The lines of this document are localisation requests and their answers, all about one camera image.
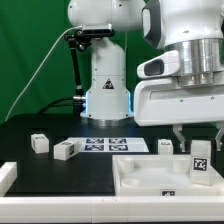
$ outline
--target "white foam block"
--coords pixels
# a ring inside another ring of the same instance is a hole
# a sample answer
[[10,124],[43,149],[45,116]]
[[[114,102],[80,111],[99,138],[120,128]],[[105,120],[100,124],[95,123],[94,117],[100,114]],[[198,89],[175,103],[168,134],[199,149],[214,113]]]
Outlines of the white foam block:
[[211,185],[211,142],[192,141],[190,180],[193,184]]
[[0,197],[4,197],[16,178],[16,162],[5,163],[0,169]]
[[159,155],[173,155],[173,143],[171,140],[158,140],[158,154]]
[[31,146],[37,154],[49,152],[49,140],[44,134],[31,135]]
[[79,153],[79,149],[81,147],[81,142],[76,140],[73,141],[63,141],[57,145],[54,146],[54,159],[58,160],[68,160],[71,157],[75,156]]

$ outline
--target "black table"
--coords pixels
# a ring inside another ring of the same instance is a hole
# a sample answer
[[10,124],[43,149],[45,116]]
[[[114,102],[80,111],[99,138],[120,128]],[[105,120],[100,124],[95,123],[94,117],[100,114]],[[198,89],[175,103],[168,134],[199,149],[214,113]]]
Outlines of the black table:
[[[30,138],[38,133],[49,139],[50,153],[34,153]],[[186,125],[183,133],[189,140],[214,140],[217,129]],[[119,153],[79,153],[66,162],[54,160],[53,146],[68,137],[141,137],[149,148],[142,154],[156,154],[158,139],[171,139],[174,153],[181,153],[171,126],[143,128],[133,122],[102,128],[83,124],[74,115],[18,115],[0,126],[0,166],[4,161],[18,164],[18,178],[6,196],[114,196],[112,155]]]

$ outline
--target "wall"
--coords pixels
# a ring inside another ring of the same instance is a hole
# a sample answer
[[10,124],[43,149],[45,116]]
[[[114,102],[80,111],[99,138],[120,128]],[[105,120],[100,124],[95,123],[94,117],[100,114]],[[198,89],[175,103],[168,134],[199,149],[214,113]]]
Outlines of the wall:
[[[68,3],[69,0],[0,1],[0,123],[53,43],[71,27],[67,19]],[[124,47],[125,34],[117,33],[112,40]],[[128,34],[127,46],[127,88],[133,93],[139,81],[137,66],[160,52],[143,41],[141,31]],[[90,51],[78,56],[83,86],[88,90],[91,85]],[[74,92],[70,51],[62,40],[12,115],[36,113],[56,99],[73,96]],[[49,112],[71,111],[57,108]]]

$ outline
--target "small white cube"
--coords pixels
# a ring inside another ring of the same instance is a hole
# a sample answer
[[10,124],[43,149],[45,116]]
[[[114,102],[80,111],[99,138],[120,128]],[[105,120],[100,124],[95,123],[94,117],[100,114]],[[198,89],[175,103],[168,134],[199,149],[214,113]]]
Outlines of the small white cube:
[[31,145],[37,154],[49,152],[49,140],[44,134],[31,135]]
[[66,161],[78,154],[81,146],[82,144],[78,140],[61,142],[54,146],[54,159]]
[[171,140],[158,140],[158,154],[159,155],[173,155],[173,143]]

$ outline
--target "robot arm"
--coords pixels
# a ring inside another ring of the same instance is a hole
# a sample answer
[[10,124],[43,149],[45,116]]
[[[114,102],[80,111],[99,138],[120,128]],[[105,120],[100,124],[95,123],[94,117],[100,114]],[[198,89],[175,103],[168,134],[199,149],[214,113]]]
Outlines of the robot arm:
[[143,0],[71,0],[68,18],[73,26],[112,25],[115,31],[141,29]]
[[144,38],[165,53],[138,67],[145,80],[134,96],[135,121],[140,126],[173,125],[183,151],[182,124],[217,122],[215,169],[217,158],[223,158],[223,9],[222,0],[149,1],[142,12]]
[[130,93],[125,87],[125,52],[107,37],[115,31],[140,29],[144,4],[143,0],[71,0],[68,17],[73,26],[79,27],[71,40],[80,51],[92,48],[92,85],[85,94],[83,121],[117,126],[133,117]]

